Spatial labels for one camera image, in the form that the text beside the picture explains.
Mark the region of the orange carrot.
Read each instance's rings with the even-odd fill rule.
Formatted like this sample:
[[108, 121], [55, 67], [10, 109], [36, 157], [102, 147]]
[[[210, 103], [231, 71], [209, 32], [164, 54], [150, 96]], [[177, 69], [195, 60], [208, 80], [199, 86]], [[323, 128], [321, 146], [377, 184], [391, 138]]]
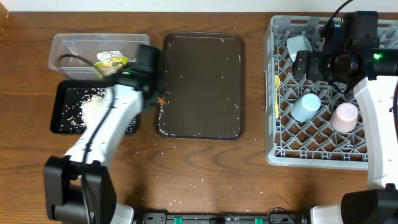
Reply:
[[158, 97], [157, 102], [160, 104], [166, 104], [165, 100], [163, 98]]

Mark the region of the yellow green snack wrapper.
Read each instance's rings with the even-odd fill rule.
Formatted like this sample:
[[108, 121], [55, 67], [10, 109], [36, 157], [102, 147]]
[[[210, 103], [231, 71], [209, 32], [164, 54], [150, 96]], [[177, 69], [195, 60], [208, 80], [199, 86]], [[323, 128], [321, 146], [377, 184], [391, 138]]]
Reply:
[[94, 73], [99, 79], [115, 73], [119, 68], [125, 66], [131, 59], [127, 57], [111, 57], [97, 62], [93, 66]]

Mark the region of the light blue rice bowl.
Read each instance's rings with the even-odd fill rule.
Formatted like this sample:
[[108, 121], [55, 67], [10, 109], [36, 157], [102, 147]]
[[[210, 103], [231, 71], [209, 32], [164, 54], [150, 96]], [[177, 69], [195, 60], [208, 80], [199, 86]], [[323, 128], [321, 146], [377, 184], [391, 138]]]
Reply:
[[311, 52], [312, 46], [305, 36], [299, 35], [287, 39], [287, 50], [291, 61], [295, 62], [298, 51], [306, 50]]

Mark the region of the pink plastic cup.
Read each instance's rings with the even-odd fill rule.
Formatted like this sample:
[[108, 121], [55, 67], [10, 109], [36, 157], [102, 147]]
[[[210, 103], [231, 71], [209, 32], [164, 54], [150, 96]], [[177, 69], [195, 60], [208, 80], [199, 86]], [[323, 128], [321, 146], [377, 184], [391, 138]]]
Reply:
[[341, 133], [352, 131], [358, 121], [358, 109], [352, 103], [342, 103], [334, 110], [330, 123], [333, 129]]

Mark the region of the light blue plastic cup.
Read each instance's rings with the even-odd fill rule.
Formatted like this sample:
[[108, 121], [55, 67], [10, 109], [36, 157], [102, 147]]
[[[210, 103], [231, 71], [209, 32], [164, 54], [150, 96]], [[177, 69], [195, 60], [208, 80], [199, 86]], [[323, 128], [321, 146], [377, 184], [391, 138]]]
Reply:
[[307, 93], [293, 104], [290, 113], [294, 120], [305, 123], [316, 115], [320, 106], [320, 98], [313, 93]]

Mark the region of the yellow plastic spoon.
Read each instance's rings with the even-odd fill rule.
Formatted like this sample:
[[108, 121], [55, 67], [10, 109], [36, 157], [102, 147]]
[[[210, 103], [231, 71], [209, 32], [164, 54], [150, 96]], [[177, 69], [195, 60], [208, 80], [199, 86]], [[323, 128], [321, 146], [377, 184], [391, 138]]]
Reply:
[[274, 112], [275, 112], [275, 118], [279, 118], [279, 100], [278, 100], [278, 94], [279, 94], [279, 86], [280, 86], [280, 78], [278, 75], [274, 75], [275, 79], [275, 105], [274, 105]]

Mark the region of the white tissue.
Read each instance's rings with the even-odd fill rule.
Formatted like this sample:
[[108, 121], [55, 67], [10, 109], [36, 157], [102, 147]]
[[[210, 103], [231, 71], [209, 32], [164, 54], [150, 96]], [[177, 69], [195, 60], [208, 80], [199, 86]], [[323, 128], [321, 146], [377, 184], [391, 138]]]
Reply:
[[96, 57], [99, 61], [103, 61], [113, 57], [121, 58], [124, 57], [124, 55], [120, 51], [103, 51], [97, 53]]

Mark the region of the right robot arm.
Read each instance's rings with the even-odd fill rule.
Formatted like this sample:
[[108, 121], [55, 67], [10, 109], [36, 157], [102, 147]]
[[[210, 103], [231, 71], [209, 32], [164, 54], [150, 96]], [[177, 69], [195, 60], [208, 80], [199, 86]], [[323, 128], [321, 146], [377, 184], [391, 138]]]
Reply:
[[346, 13], [319, 30], [321, 51], [299, 51], [296, 79], [347, 84], [364, 125], [367, 190], [341, 203], [312, 207], [302, 223], [397, 223], [397, 50], [380, 46], [378, 13]]

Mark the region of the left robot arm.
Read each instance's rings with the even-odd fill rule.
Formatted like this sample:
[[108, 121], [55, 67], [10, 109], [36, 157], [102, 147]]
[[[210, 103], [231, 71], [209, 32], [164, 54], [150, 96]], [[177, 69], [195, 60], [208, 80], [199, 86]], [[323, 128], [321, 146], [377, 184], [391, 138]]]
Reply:
[[109, 75], [106, 98], [95, 125], [85, 129], [63, 157], [44, 165], [47, 216], [60, 223], [133, 223], [134, 209], [118, 203], [109, 167], [131, 121], [162, 103], [161, 51], [139, 45], [135, 61]]

